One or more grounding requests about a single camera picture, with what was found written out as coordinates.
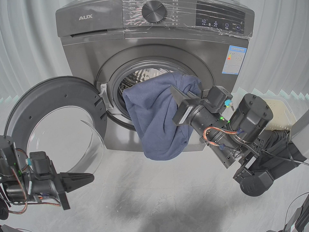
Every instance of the washing machine door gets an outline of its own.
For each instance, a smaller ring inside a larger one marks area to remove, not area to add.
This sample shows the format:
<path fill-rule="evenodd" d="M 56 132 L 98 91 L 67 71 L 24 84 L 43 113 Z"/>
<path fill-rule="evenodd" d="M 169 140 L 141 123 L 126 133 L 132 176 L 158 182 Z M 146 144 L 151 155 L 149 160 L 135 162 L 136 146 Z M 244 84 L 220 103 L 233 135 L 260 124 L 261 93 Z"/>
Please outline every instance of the washing machine door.
<path fill-rule="evenodd" d="M 94 173 L 102 160 L 106 125 L 99 91 L 81 78 L 63 76 L 27 91 L 12 109 L 4 135 L 27 154 L 45 151 L 57 172 Z"/>

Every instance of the front-loading washing machine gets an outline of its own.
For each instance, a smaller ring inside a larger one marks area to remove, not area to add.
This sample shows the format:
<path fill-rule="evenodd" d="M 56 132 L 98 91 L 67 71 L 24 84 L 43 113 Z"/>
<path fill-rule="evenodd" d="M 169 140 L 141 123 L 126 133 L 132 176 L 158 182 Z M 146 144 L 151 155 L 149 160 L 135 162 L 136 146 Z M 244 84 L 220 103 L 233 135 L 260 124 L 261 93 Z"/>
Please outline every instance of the front-loading washing machine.
<path fill-rule="evenodd" d="M 142 151 L 125 88 L 178 71 L 232 91 L 253 33 L 254 12 L 233 0 L 76 0 L 56 11 L 73 77 L 55 77 L 17 102 L 5 127 L 26 149 L 33 130 L 62 107 L 87 112 L 107 149 Z M 184 151 L 203 150 L 193 132 Z"/>

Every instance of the metal bracket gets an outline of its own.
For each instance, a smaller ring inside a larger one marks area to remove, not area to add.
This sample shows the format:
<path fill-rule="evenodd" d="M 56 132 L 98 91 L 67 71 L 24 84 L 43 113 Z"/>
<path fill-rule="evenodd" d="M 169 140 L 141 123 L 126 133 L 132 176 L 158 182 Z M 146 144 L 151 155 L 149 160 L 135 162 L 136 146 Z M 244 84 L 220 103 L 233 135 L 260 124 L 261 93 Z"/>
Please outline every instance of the metal bracket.
<path fill-rule="evenodd" d="M 106 109 L 114 109 L 113 105 L 109 102 L 109 98 L 107 96 L 107 92 L 106 92 L 107 84 L 102 83 L 100 88 L 101 88 L 101 93 L 99 95 L 102 97 Z"/>

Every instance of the door glass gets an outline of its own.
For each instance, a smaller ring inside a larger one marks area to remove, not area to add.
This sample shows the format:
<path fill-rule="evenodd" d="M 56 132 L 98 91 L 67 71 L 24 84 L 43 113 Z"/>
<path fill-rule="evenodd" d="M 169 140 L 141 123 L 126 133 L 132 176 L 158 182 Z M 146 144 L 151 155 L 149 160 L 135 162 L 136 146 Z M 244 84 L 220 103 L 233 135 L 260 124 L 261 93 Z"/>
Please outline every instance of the door glass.
<path fill-rule="evenodd" d="M 27 154 L 45 151 L 56 171 L 94 173 L 105 145 L 91 116 L 82 108 L 66 106 L 47 114 L 33 129 Z"/>

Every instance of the qr code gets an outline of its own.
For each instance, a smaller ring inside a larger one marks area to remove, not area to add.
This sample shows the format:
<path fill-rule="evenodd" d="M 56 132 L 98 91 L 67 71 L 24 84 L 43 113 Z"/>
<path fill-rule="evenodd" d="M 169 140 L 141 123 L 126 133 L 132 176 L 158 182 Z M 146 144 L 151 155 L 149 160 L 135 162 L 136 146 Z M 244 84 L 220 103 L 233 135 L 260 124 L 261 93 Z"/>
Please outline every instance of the qr code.
<path fill-rule="evenodd" d="M 237 53 L 235 56 L 235 61 L 242 61 L 243 60 L 243 54 Z"/>

